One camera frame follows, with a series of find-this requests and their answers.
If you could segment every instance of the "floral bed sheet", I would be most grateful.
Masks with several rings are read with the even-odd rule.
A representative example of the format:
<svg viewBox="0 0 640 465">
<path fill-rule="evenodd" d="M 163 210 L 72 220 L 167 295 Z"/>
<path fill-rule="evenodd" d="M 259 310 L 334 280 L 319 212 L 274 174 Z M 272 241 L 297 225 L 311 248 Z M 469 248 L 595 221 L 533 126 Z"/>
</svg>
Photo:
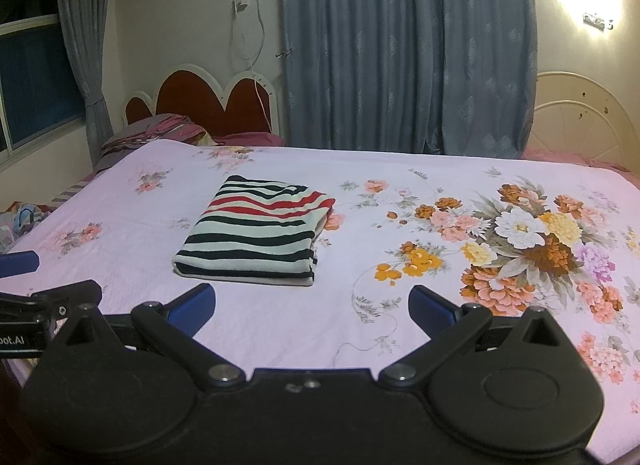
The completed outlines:
<svg viewBox="0 0 640 465">
<path fill-rule="evenodd" d="M 605 169 L 156 140 L 21 239 L 14 251 L 35 250 L 40 268 L 0 288 L 26 295 L 94 279 L 104 313 L 168 302 L 198 282 L 171 258 L 229 174 L 337 200 L 316 240 L 313 286 L 213 283 L 216 314 L 196 339 L 248 374 L 377 376 L 428 340 L 406 308 L 421 283 L 495 315 L 548 308 L 604 390 L 590 450 L 608 462 L 640 444 L 640 191 Z"/>
</svg>

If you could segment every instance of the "red stripe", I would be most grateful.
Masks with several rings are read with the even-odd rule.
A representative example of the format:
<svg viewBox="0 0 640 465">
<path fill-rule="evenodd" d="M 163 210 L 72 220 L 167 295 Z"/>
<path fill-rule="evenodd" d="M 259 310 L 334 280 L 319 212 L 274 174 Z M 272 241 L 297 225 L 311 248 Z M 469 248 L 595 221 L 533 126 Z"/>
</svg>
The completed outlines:
<svg viewBox="0 0 640 465">
<path fill-rule="evenodd" d="M 287 218 L 294 218 L 296 216 L 304 216 L 305 214 L 308 214 L 311 211 L 318 210 L 321 208 L 331 209 L 334 203 L 335 203 L 335 200 L 333 198 L 329 198 L 327 200 L 324 200 L 321 204 L 319 204 L 317 207 L 314 207 L 313 209 L 297 210 L 293 212 L 287 212 L 286 214 L 274 214 L 272 212 L 267 212 L 260 209 L 251 209 L 249 207 L 238 207 L 238 206 L 222 207 L 222 208 L 217 208 L 215 210 L 207 210 L 204 212 L 204 214 L 208 214 L 209 212 L 233 212 L 235 214 L 246 214 L 247 216 L 271 216 L 274 218 L 287 219 Z"/>
<path fill-rule="evenodd" d="M 216 205 L 223 205 L 225 203 L 229 203 L 231 201 L 246 201 L 248 203 L 252 203 L 254 205 L 260 206 L 263 209 L 267 210 L 275 210 L 275 209 L 296 209 L 307 205 L 309 203 L 313 203 L 318 198 L 323 196 L 321 192 L 313 191 L 309 196 L 303 198 L 300 201 L 276 201 L 275 203 L 265 204 L 259 201 L 254 200 L 253 198 L 249 198 L 248 196 L 225 196 L 224 198 L 218 198 L 217 200 L 213 200 L 209 207 L 214 207 Z"/>
</svg>

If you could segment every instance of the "striped towel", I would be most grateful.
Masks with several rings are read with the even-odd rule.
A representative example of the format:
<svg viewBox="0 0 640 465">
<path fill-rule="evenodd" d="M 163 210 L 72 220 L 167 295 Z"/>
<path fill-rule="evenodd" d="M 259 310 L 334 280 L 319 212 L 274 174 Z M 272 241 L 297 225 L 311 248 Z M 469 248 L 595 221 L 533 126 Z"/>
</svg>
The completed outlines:
<svg viewBox="0 0 640 465">
<path fill-rule="evenodd" d="M 174 258 L 184 277 L 311 286 L 313 242 L 335 200 L 302 185 L 229 176 Z"/>
</svg>

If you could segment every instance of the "window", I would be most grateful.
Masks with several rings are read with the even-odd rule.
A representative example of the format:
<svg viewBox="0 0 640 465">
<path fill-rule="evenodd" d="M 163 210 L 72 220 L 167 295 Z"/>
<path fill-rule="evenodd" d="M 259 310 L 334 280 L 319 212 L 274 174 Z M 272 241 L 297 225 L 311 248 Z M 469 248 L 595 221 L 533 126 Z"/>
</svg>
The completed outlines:
<svg viewBox="0 0 640 465">
<path fill-rule="evenodd" d="M 83 116 L 57 0 L 0 0 L 0 162 Z"/>
</svg>

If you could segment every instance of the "grey curtain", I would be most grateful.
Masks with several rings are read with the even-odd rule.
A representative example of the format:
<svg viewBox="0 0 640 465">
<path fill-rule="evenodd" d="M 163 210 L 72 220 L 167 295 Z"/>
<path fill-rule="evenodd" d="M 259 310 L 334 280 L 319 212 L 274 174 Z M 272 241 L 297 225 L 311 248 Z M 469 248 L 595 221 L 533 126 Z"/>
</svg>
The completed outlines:
<svg viewBox="0 0 640 465">
<path fill-rule="evenodd" d="M 290 145 L 515 158 L 534 0 L 282 0 Z"/>
<path fill-rule="evenodd" d="M 95 166 L 100 159 L 100 146 L 113 135 L 102 94 L 107 0 L 58 0 L 58 12 L 69 63 L 84 97 L 86 136 Z"/>
</svg>

